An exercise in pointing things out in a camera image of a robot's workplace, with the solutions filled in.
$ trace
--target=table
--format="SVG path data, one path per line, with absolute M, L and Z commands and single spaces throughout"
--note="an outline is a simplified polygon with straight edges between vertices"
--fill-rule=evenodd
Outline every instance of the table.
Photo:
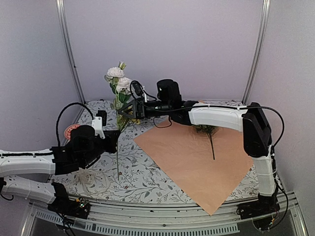
M 239 102 L 211 102 L 216 105 L 237 106 Z M 88 107 L 108 112 L 106 129 L 115 129 L 115 112 L 110 101 L 92 101 Z M 165 118 L 157 118 L 159 123 Z M 84 111 L 79 124 L 91 124 Z M 63 183 L 73 196 L 90 199 L 91 211 L 87 220 L 75 219 L 72 226 L 77 236 L 260 236 L 253 221 L 270 217 L 241 220 L 236 214 L 240 202 L 254 201 L 258 181 L 252 167 L 225 203 L 209 216 L 161 171 L 134 142 L 133 138 L 153 127 L 151 119 L 133 125 L 120 137 L 120 180 L 117 179 L 115 154 L 103 154 L 90 170 L 63 176 L 51 181 Z M 308 236 L 301 209 L 293 192 L 289 192 L 289 208 L 284 221 L 265 232 L 266 236 Z M 278 194 L 282 217 L 286 199 Z M 21 236 L 62 236 L 62 221 L 46 205 L 31 202 Z
M 116 112 L 110 108 L 111 101 L 91 101 L 87 106 L 95 115 L 98 110 L 107 111 L 106 130 L 116 129 Z M 241 102 L 211 101 L 213 105 L 239 106 Z M 165 117 L 156 118 L 159 123 Z M 91 124 L 87 111 L 80 116 L 79 124 Z M 89 170 L 62 176 L 53 176 L 52 181 L 65 185 L 71 195 L 93 199 L 134 203 L 194 203 L 142 150 L 133 139 L 153 128 L 153 120 L 142 120 L 139 125 L 132 124 L 119 138 L 119 174 L 117 178 L 116 154 L 104 153 L 101 159 Z M 226 199 L 240 200 L 258 194 L 258 180 L 254 166 L 235 190 Z

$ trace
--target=flower bouquet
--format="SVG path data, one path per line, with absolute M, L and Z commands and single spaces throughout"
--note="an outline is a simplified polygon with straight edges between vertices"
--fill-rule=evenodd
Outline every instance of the flower bouquet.
M 117 129 L 122 133 L 127 129 L 128 125 L 132 122 L 140 123 L 140 120 L 130 119 L 118 114 L 118 110 L 122 108 L 130 99 L 130 83 L 131 79 L 125 77 L 124 69 L 126 64 L 124 62 L 119 62 L 118 67 L 112 67 L 107 71 L 105 75 L 106 81 L 109 83 L 112 92 L 115 95 L 115 99 L 111 103 L 111 108 L 116 111 L 117 117 Z M 117 152 L 116 152 L 116 162 L 117 162 L 117 176 L 119 180 L 119 146 L 117 141 Z

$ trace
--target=floral tablecloth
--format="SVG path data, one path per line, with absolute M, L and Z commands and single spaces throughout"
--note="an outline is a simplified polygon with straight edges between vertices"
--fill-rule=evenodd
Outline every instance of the floral tablecloth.
M 116 112 L 110 108 L 110 101 L 91 101 L 88 107 L 96 114 L 107 111 L 106 130 L 116 129 Z M 239 102 L 210 102 L 216 105 L 237 106 Z M 160 123 L 165 117 L 156 118 Z M 84 111 L 79 124 L 91 124 L 92 118 Z M 139 125 L 128 127 L 119 138 L 119 180 L 117 178 L 116 154 L 104 153 L 88 170 L 61 176 L 52 176 L 51 181 L 65 185 L 69 194 L 95 199 L 135 203 L 194 203 L 133 141 L 154 126 L 152 119 L 141 120 Z M 239 200 L 258 194 L 258 180 L 254 167 L 226 199 Z

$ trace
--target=flower stem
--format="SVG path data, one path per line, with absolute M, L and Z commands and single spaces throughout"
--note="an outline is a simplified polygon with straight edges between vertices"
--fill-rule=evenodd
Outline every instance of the flower stem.
M 118 163 L 118 140 L 117 140 L 117 151 L 116 151 L 116 163 L 117 163 L 117 180 L 119 181 L 119 163 Z
M 208 134 L 208 137 L 209 137 L 210 142 L 211 142 L 211 148 L 212 148 L 213 160 L 215 160 L 215 150 L 214 150 L 214 148 L 213 148 L 212 134 Z

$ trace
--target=red label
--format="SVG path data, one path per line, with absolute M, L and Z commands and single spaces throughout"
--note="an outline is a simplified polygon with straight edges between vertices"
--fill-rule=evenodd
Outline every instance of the red label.
M 71 126 L 69 126 L 67 129 L 65 129 L 64 131 L 64 136 L 66 139 L 70 140 L 70 133 L 72 129 L 76 129 L 77 127 L 79 127 L 79 124 L 72 124 Z

